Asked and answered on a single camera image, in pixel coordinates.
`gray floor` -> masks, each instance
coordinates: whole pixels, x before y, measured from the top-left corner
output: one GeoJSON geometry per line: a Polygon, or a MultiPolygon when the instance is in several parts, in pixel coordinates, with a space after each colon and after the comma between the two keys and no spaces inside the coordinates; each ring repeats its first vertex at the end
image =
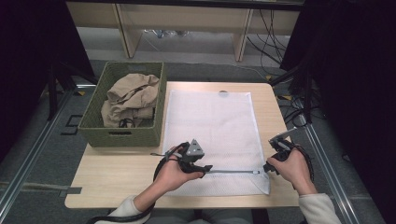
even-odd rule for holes
{"type": "MultiPolygon", "coordinates": [[[[178,70],[185,69],[187,72],[189,71],[188,64],[222,64],[231,68],[243,69],[246,73],[244,78],[252,82],[261,82],[261,79],[264,81],[267,75],[265,71],[260,69],[261,65],[278,67],[268,57],[262,57],[249,43],[247,43],[245,49],[244,61],[237,63],[233,56],[232,35],[230,34],[190,32],[186,36],[168,35],[158,38],[154,33],[146,32],[142,35],[135,56],[132,59],[126,59],[120,42],[120,34],[117,30],[78,28],[78,31],[87,54],[92,60],[92,67],[98,75],[101,74],[104,61],[186,63],[187,65],[175,64],[173,67],[178,70]]],[[[262,42],[257,36],[251,35],[250,38],[254,44],[262,46],[262,42]]],[[[287,36],[279,36],[278,38],[283,45],[287,45],[289,40],[287,36]]],[[[268,48],[268,52],[276,57],[273,49],[268,48]]],[[[271,68],[266,70],[270,70],[270,73],[279,72],[279,70],[271,70],[271,68]]],[[[285,86],[288,83],[276,87],[275,93],[287,94],[285,86]]],[[[65,208],[64,198],[60,195],[63,189],[70,186],[73,173],[77,170],[79,160],[75,160],[75,158],[80,158],[83,153],[84,147],[75,148],[75,146],[86,144],[85,140],[79,135],[60,137],[60,133],[73,131],[73,128],[66,128],[64,125],[70,115],[82,114],[90,99],[87,96],[92,94],[93,88],[83,90],[87,94],[85,97],[72,96],[67,103],[65,111],[58,121],[59,124],[49,138],[47,147],[41,153],[4,223],[84,223],[89,217],[106,213],[106,209],[76,210],[65,208]]],[[[279,104],[289,105],[290,102],[279,100],[279,104]]],[[[43,95],[31,123],[26,128],[26,132],[2,162],[0,166],[2,190],[16,174],[24,156],[40,135],[47,118],[47,106],[48,98],[43,95]]],[[[281,109],[283,113],[288,110],[287,107],[281,107],[281,109]]],[[[332,133],[330,125],[326,120],[314,117],[314,128],[321,143],[325,146],[326,153],[331,158],[332,167],[337,173],[361,223],[384,223],[352,164],[341,158],[343,150],[332,133]]],[[[292,136],[292,139],[295,142],[307,144],[306,149],[310,150],[311,155],[315,155],[305,134],[296,133],[292,136]]],[[[328,193],[333,198],[332,190],[315,157],[314,166],[318,190],[328,193]]],[[[335,200],[333,202],[337,215],[343,219],[338,204],[335,200]]],[[[298,207],[272,208],[268,209],[268,213],[271,223],[275,224],[299,223],[303,219],[298,207]]]]}

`wooden tabletop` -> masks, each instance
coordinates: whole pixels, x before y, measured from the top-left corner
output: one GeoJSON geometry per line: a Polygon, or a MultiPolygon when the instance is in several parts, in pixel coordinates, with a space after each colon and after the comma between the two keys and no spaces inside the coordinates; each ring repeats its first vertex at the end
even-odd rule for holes
{"type": "MultiPolygon", "coordinates": [[[[264,158],[275,154],[268,140],[286,131],[273,89],[263,83],[228,82],[167,82],[165,109],[169,91],[229,91],[251,92],[264,158]]],[[[71,188],[81,188],[80,194],[68,194],[65,205],[69,208],[115,208],[129,195],[137,195],[152,182],[154,170],[162,153],[159,147],[96,147],[87,145],[71,188]]],[[[270,173],[269,195],[228,197],[162,196],[157,208],[257,208],[298,206],[298,194],[281,176],[270,173]]]]}

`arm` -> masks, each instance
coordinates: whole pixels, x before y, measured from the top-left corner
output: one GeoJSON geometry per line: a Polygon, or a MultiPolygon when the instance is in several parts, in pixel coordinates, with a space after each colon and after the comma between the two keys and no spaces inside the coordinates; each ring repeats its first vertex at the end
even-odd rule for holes
{"type": "MultiPolygon", "coordinates": [[[[176,156],[172,155],[170,159],[177,159],[176,156]]],[[[163,165],[163,168],[158,173],[154,182],[148,186],[139,195],[130,196],[126,198],[122,204],[109,216],[110,217],[131,217],[141,214],[146,211],[152,204],[154,204],[159,198],[161,198],[166,192],[178,189],[184,183],[189,180],[197,179],[202,177],[204,174],[201,172],[195,172],[191,174],[185,174],[181,171],[177,161],[168,161],[163,165]]],[[[141,224],[146,222],[149,216],[139,219],[135,222],[127,224],[141,224]]],[[[110,224],[113,222],[97,221],[96,224],[110,224]]]]}
{"type": "Polygon", "coordinates": [[[299,205],[308,223],[341,223],[329,196],[318,194],[309,177],[305,158],[297,149],[285,161],[268,158],[283,178],[288,180],[300,195],[299,205]]]}

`person's right hand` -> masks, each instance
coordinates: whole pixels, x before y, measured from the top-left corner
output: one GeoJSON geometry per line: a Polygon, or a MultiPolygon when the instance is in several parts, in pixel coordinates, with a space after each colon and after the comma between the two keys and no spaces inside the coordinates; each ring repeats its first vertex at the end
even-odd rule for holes
{"type": "Polygon", "coordinates": [[[303,154],[298,149],[293,149],[285,161],[268,158],[279,171],[283,178],[288,180],[300,195],[318,193],[309,175],[308,165],[303,154]]]}

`sleeve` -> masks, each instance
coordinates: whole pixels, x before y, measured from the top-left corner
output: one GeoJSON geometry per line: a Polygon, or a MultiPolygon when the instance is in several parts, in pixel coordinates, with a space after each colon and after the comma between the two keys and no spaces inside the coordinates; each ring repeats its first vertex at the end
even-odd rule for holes
{"type": "Polygon", "coordinates": [[[308,223],[341,223],[327,194],[307,194],[299,198],[300,209],[308,223]]]}
{"type": "MultiPolygon", "coordinates": [[[[134,195],[126,198],[121,205],[110,213],[109,217],[132,217],[141,214],[139,210],[134,206],[134,195]]],[[[123,224],[143,224],[149,219],[149,214],[137,221],[133,222],[123,222],[123,224]]],[[[117,222],[109,222],[109,221],[97,221],[95,224],[115,224],[117,222]]]]}

